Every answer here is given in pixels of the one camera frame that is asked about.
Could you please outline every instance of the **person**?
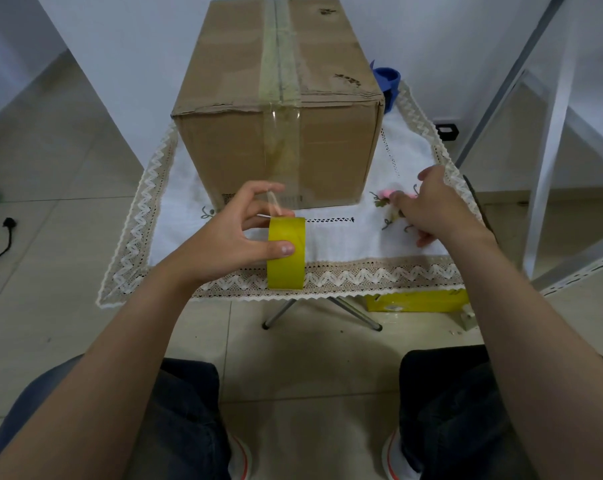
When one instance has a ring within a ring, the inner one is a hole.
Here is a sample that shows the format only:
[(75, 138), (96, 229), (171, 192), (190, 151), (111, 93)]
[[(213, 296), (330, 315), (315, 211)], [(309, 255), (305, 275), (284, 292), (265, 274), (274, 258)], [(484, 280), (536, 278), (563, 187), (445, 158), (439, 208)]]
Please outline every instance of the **person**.
[[(418, 198), (391, 201), (419, 229), (419, 246), (439, 239), (450, 252), (485, 346), (404, 357), (400, 427), (382, 458), (389, 478), (603, 479), (603, 358), (505, 258), (442, 167), (419, 179)], [(244, 184), (153, 268), (83, 356), (26, 388), (0, 427), (0, 479), (248, 477), (249, 453), (219, 416), (214, 366), (163, 357), (197, 287), (294, 251), (242, 233), (268, 225), (255, 195), (282, 189)]]

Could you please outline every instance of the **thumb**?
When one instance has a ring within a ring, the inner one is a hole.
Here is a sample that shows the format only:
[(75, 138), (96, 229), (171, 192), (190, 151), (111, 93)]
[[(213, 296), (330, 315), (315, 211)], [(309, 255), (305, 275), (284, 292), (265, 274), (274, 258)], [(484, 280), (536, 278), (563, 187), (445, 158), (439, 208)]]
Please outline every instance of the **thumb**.
[(280, 259), (291, 256), (295, 246), (289, 241), (252, 241), (255, 261)]
[(411, 210), (416, 205), (416, 199), (410, 198), (401, 190), (393, 192), (390, 196), (391, 203), (400, 209), (405, 217), (410, 215)]

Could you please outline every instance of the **person's right arm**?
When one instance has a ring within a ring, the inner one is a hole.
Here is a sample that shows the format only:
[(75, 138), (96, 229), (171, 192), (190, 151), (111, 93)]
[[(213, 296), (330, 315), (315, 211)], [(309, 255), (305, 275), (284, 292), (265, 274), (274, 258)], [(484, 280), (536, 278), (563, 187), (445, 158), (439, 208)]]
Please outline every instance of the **person's right arm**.
[(499, 250), (444, 184), (424, 170), (418, 198), (391, 196), (420, 229), (439, 239), (471, 298), (506, 410), (543, 479), (603, 479), (603, 359)]

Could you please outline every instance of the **box top flap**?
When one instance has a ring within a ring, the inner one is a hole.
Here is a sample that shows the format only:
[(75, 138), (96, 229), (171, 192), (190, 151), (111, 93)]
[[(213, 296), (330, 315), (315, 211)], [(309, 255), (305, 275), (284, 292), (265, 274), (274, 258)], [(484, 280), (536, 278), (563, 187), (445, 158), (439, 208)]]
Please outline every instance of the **box top flap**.
[[(257, 111), (265, 0), (213, 0), (173, 108)], [(302, 106), (383, 102), (339, 0), (288, 0)]]

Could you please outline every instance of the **forearm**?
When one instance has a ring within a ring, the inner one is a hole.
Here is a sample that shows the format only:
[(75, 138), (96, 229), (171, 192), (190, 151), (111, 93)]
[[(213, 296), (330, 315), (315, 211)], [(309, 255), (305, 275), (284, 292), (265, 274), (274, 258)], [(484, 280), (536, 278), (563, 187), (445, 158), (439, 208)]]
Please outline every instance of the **forearm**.
[(444, 242), (466, 283), (506, 409), (543, 478), (603, 478), (603, 359), (492, 238)]
[(0, 478), (121, 478), (193, 289), (155, 268), (0, 455)]

